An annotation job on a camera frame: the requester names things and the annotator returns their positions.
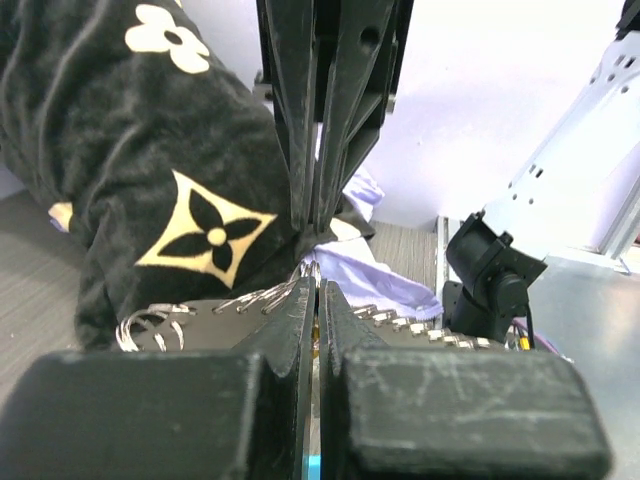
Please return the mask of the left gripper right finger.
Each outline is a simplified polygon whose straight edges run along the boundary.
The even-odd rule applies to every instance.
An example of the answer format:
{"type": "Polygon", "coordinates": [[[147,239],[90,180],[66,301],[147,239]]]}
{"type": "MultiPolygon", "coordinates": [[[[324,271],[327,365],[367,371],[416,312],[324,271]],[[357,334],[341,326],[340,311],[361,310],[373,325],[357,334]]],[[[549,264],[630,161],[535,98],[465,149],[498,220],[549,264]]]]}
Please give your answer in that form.
{"type": "Polygon", "coordinates": [[[319,290],[325,479],[603,479],[613,452],[585,382],[539,351],[387,344],[319,290]]]}

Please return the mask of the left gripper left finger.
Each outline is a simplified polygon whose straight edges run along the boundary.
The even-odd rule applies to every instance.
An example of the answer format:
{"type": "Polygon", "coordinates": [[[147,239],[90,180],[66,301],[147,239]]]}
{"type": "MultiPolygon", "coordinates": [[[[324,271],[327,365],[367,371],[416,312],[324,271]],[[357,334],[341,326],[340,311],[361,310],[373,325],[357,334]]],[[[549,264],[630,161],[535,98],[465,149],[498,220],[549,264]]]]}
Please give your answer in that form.
{"type": "Polygon", "coordinates": [[[226,351],[56,352],[1,414],[5,479],[304,479],[316,283],[226,351]]]}

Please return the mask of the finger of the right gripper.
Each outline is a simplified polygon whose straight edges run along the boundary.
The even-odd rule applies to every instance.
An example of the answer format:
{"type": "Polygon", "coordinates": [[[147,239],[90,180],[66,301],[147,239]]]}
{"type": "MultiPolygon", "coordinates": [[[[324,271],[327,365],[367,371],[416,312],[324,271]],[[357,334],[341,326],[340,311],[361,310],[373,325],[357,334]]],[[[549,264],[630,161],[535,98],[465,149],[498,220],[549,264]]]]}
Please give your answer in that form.
{"type": "Polygon", "coordinates": [[[412,1],[322,2],[319,154],[314,227],[326,230],[342,189],[378,142],[395,107],[412,1]]]}
{"type": "Polygon", "coordinates": [[[290,179],[291,223],[311,224],[316,170],[318,49],[314,1],[256,3],[262,84],[271,87],[276,130],[290,179]]]}

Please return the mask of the blue handled key ring organizer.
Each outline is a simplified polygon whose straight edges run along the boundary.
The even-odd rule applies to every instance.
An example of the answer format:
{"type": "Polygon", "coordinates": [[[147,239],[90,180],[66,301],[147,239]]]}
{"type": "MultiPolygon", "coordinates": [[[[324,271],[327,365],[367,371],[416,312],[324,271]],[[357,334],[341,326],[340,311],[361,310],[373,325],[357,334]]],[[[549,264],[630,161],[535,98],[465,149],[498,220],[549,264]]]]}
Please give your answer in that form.
{"type": "MultiPolygon", "coordinates": [[[[287,281],[235,299],[151,304],[116,327],[116,348],[124,352],[234,348],[284,311],[285,301],[293,296],[294,286],[303,276],[319,282],[319,265],[302,265],[287,281]]],[[[500,342],[453,333],[432,320],[402,316],[376,304],[350,306],[348,312],[360,326],[391,345],[458,347],[469,351],[506,349],[500,342]]]]}

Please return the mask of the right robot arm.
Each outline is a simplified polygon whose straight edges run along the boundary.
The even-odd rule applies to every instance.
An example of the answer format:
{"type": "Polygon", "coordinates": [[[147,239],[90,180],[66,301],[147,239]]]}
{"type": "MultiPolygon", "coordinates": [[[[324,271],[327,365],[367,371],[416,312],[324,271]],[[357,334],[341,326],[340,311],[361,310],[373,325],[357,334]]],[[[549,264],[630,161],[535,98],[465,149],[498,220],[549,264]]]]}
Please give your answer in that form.
{"type": "MultiPolygon", "coordinates": [[[[347,182],[395,105],[409,1],[261,1],[262,74],[291,182],[294,228],[327,230],[347,182]]],[[[639,5],[624,4],[614,41],[568,111],[508,188],[469,215],[445,257],[459,279],[446,327],[503,340],[529,317],[563,220],[639,142],[639,5]]]]}

